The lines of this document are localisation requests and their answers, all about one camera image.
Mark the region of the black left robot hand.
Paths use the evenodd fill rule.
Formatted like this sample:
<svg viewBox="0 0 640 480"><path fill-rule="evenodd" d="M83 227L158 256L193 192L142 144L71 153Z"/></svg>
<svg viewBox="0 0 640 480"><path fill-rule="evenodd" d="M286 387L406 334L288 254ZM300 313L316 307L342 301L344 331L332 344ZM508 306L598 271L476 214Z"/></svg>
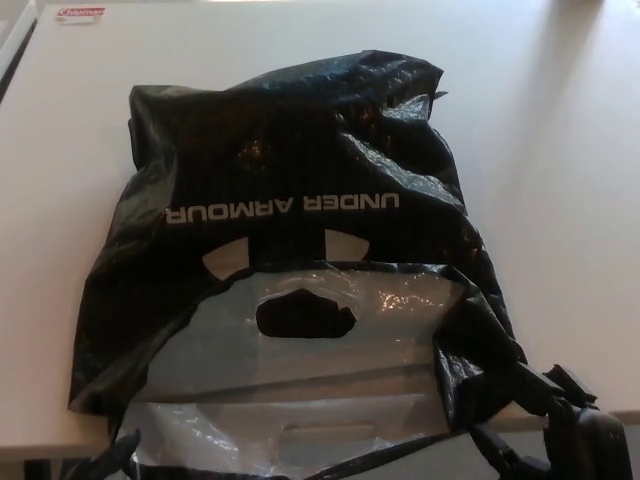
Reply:
<svg viewBox="0 0 640 480"><path fill-rule="evenodd" d="M116 440L90 467L89 479L106 479L118 471L130 470L130 463L141 440L141 433L136 430Z"/></svg>

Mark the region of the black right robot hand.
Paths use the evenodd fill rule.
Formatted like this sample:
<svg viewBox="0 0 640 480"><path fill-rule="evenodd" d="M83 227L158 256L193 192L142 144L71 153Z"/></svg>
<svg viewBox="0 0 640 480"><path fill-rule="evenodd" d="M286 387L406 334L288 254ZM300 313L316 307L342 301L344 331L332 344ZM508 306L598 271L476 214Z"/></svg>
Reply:
<svg viewBox="0 0 640 480"><path fill-rule="evenodd" d="M500 479L631 479L624 425L596 406L597 396L569 369L541 373L518 363L487 372L483 394L501 394L528 413L544 417L547 461L521 456L495 431L476 424L469 433Z"/></svg>

